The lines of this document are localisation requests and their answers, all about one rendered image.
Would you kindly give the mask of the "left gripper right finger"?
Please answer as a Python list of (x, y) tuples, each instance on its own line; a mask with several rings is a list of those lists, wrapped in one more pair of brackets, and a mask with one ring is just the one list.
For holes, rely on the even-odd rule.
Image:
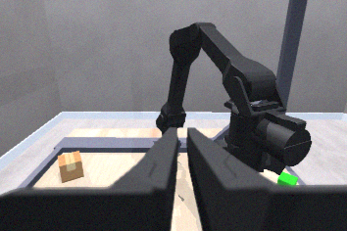
[(347, 228), (347, 185), (277, 184), (195, 127), (186, 148), (202, 231)]

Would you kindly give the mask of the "brown cardboard box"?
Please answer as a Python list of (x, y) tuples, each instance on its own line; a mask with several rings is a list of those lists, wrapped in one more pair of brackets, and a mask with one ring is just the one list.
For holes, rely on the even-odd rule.
[(62, 183), (84, 177), (79, 151), (58, 156)]

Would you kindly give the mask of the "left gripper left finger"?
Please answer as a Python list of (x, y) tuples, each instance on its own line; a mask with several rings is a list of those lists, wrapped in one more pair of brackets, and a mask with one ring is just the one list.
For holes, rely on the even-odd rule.
[(108, 187), (8, 191), (0, 195), (0, 231), (172, 231), (177, 154), (170, 127)]

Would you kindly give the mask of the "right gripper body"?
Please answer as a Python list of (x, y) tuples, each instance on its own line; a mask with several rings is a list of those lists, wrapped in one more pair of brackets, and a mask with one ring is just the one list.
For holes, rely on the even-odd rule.
[(263, 152), (263, 150), (258, 148), (255, 144), (236, 141), (232, 139), (229, 134), (224, 136), (224, 140), (216, 140), (215, 143), (241, 162), (256, 170), (259, 152)]

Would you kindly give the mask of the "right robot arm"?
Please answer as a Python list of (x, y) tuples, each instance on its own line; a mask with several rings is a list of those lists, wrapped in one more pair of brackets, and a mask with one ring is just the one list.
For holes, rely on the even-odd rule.
[[(285, 104), (274, 73), (259, 62), (241, 55), (213, 23), (193, 23), (175, 30), (170, 36), (173, 71), (168, 101), (162, 106), (156, 126), (162, 135), (170, 128), (184, 126), (182, 106), (191, 64), (201, 48), (223, 75), (223, 87), (230, 100), (229, 136), (239, 142), (253, 143), (259, 152), (256, 171), (264, 169), (280, 175), (286, 166), (295, 166), (309, 153), (312, 141), (307, 122), (282, 114)], [(252, 105), (250, 102), (268, 100)]]

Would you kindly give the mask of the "green block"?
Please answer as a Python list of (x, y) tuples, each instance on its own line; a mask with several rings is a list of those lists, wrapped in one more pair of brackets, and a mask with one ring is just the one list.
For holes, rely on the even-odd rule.
[(277, 184), (280, 185), (296, 185), (298, 177), (282, 172), (277, 178)]

